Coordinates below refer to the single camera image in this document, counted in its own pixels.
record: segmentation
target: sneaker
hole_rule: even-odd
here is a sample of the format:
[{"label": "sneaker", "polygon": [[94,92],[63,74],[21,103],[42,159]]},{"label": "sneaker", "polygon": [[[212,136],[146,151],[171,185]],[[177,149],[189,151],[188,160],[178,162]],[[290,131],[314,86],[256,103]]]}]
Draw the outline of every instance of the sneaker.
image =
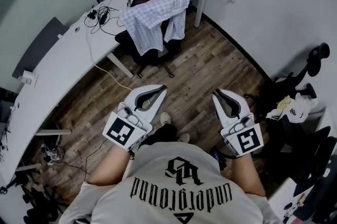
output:
[{"label": "sneaker", "polygon": [[160,115],[160,123],[163,125],[171,124],[171,117],[167,112],[162,112]]},{"label": "sneaker", "polygon": [[185,143],[189,143],[189,141],[190,141],[190,135],[188,133],[182,134],[177,140],[177,142],[185,142]]}]

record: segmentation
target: chair backrest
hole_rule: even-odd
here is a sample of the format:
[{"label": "chair backrest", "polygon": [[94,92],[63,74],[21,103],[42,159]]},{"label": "chair backrest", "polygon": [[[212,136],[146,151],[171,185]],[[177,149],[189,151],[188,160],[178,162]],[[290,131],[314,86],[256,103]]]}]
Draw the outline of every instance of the chair backrest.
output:
[{"label": "chair backrest", "polygon": [[[163,21],[161,25],[161,30],[163,36],[165,35],[169,20]],[[158,50],[151,49],[146,52],[144,55],[140,56],[139,52],[129,35],[128,31],[125,30],[115,36],[115,40],[120,43],[120,47],[126,53],[132,56],[133,60],[137,64],[146,64],[146,65],[158,65],[159,62],[163,62],[168,58],[172,57],[179,51],[181,51],[181,40],[170,40],[168,43],[163,41],[164,46],[166,47],[168,53],[162,57],[158,57]]]},{"label": "chair backrest", "polygon": [[291,163],[289,163],[289,177],[295,183],[303,184],[310,174],[317,178],[322,176],[321,171],[324,172],[333,150],[333,147],[328,150],[325,146],[330,130],[331,127],[326,126],[306,135],[302,141],[293,146]]},{"label": "chair backrest", "polygon": [[58,41],[58,35],[63,35],[67,30],[68,27],[64,26],[57,18],[52,18],[21,57],[12,77],[20,79],[24,70],[34,71],[41,59]]}]

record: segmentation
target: cable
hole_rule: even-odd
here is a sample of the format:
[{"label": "cable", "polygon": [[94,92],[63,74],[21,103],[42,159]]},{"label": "cable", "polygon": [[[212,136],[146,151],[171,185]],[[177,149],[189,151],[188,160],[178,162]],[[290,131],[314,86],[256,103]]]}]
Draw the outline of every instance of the cable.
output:
[{"label": "cable", "polygon": [[1,136],[0,136],[0,152],[1,152],[2,150],[4,150],[4,148],[5,148],[5,147],[3,146],[3,144],[2,144],[3,138],[4,138],[4,137],[6,138],[6,143],[7,143],[7,133],[10,133],[10,132],[11,132],[10,120],[11,120],[12,114],[14,113],[15,109],[16,109],[16,107],[15,107],[15,105],[14,105],[14,109],[12,109],[12,111],[11,111],[11,113],[9,114],[8,119],[7,119],[7,121],[6,121],[6,127],[4,128],[4,130],[3,130],[2,133],[1,133]]},{"label": "cable", "polygon": [[104,25],[107,24],[108,21],[112,20],[112,19],[115,19],[115,18],[118,18],[117,19],[117,26],[118,27],[123,27],[123,25],[118,25],[118,20],[119,20],[119,16],[116,16],[116,17],[111,17],[111,14],[110,12],[114,12],[114,11],[119,11],[117,10],[116,8],[113,8],[113,7],[109,7],[109,6],[105,6],[104,4],[102,4],[98,10],[97,10],[97,21],[94,25],[88,25],[86,24],[86,21],[87,19],[89,18],[88,16],[86,16],[86,18],[84,19],[84,25],[86,27],[89,27],[89,28],[92,28],[90,33],[91,34],[94,34],[96,33],[99,29],[101,29],[104,33],[108,34],[108,35],[112,35],[112,36],[116,36],[117,34],[112,34],[112,33],[109,33],[105,30],[102,29],[102,27]]},{"label": "cable", "polygon": [[101,146],[100,146],[95,152],[91,153],[90,155],[88,155],[88,156],[86,157],[86,159],[85,159],[85,166],[84,166],[84,169],[85,169],[84,181],[85,181],[85,179],[86,179],[86,175],[87,175],[87,174],[90,174],[90,173],[87,173],[87,172],[86,172],[86,171],[87,171],[86,165],[87,165],[87,162],[88,162],[88,158],[91,157],[94,153],[97,153],[97,152],[101,149],[101,147],[103,146],[103,144],[104,144],[106,141],[107,141],[107,139],[105,139],[105,140],[102,142]]},{"label": "cable", "polygon": [[90,174],[90,173],[87,173],[85,170],[83,170],[83,169],[80,168],[80,167],[73,166],[73,165],[69,165],[69,164],[68,164],[67,162],[65,162],[65,161],[63,161],[63,163],[66,164],[66,165],[69,166],[69,167],[73,167],[73,168],[78,168],[78,169],[80,169],[81,171],[85,172],[85,175]]},{"label": "cable", "polygon": [[85,38],[86,38],[86,42],[87,42],[87,44],[88,44],[88,46],[89,46],[90,59],[91,59],[92,63],[94,64],[94,66],[95,66],[96,68],[98,68],[99,70],[104,71],[104,72],[106,72],[107,74],[109,74],[109,75],[111,76],[111,78],[112,78],[112,79],[113,79],[119,86],[124,87],[124,88],[129,89],[130,91],[132,91],[132,89],[130,89],[129,87],[121,85],[121,84],[114,78],[114,76],[111,75],[111,73],[110,73],[109,71],[104,70],[103,68],[101,68],[101,67],[99,67],[99,66],[97,66],[97,65],[95,64],[95,62],[94,62],[94,60],[93,60],[93,55],[92,55],[92,51],[91,51],[91,46],[90,46],[90,43],[89,43],[89,40],[88,40],[88,36],[87,36],[87,30],[85,30]]}]

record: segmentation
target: black chair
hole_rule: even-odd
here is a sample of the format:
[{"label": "black chair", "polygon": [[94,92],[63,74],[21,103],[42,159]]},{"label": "black chair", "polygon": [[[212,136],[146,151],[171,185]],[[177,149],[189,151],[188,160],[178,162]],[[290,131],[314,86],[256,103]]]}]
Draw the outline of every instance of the black chair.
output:
[{"label": "black chair", "polygon": [[54,222],[58,219],[58,212],[63,214],[63,210],[60,206],[68,207],[68,205],[63,202],[62,197],[58,197],[61,201],[58,201],[55,198],[56,187],[51,189],[51,193],[48,190],[48,185],[43,186],[43,188],[44,193],[37,191],[35,188],[31,188],[31,191],[23,188],[25,192],[23,197],[25,202],[30,202],[33,206],[32,209],[27,210],[27,215],[24,216],[24,222],[26,224],[47,224],[49,222]]},{"label": "black chair", "polygon": [[261,97],[258,99],[248,94],[245,95],[245,97],[252,97],[257,100],[257,113],[259,114],[257,121],[260,122],[264,120],[267,113],[275,109],[277,103],[288,95],[294,99],[296,93],[300,92],[301,95],[305,94],[310,95],[313,99],[316,98],[316,94],[311,85],[307,86],[305,91],[297,91],[295,88],[301,83],[307,73],[310,77],[316,76],[321,69],[322,59],[328,58],[329,55],[329,46],[326,43],[322,43],[311,50],[305,67],[297,76],[293,77],[292,72],[283,80],[277,77],[274,81],[266,81],[261,92]]},{"label": "black chair", "polygon": [[[328,137],[327,126],[314,133],[306,134],[300,124],[290,123],[285,115],[270,126],[270,141],[264,148],[267,161],[264,171],[276,183],[290,177],[302,185],[311,174],[318,179],[324,174],[329,157],[337,139]],[[290,152],[282,152],[284,145]]]},{"label": "black chair", "polygon": [[[166,28],[169,24],[169,21],[164,21],[161,25],[162,34],[165,35]],[[173,58],[174,55],[181,51],[181,40],[170,40],[166,43],[163,40],[164,47],[167,50],[167,53],[163,54],[162,56],[158,55],[158,50],[152,49],[147,51],[143,56],[140,56],[131,36],[127,31],[123,31],[115,36],[115,40],[120,43],[120,47],[124,51],[125,54],[129,54],[132,56],[133,61],[139,65],[137,70],[137,77],[139,79],[142,78],[142,71],[146,68],[146,66],[158,66],[162,65],[165,70],[167,71],[168,75],[173,78],[174,74],[166,65],[166,61]]]},{"label": "black chair", "polygon": [[21,57],[12,77],[20,80],[24,70],[34,71],[46,53],[58,41],[58,35],[63,35],[67,30],[67,26],[64,26],[57,18],[52,18]]}]

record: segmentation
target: white t-shirt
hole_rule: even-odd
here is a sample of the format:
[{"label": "white t-shirt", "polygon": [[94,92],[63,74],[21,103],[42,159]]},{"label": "white t-shirt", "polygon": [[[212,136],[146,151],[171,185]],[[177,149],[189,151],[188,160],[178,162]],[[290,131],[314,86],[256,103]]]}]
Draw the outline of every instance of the white t-shirt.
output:
[{"label": "white t-shirt", "polygon": [[91,224],[281,223],[266,198],[245,194],[221,176],[213,157],[182,142],[140,150],[127,178],[117,185],[84,182],[60,224],[88,216]]}]

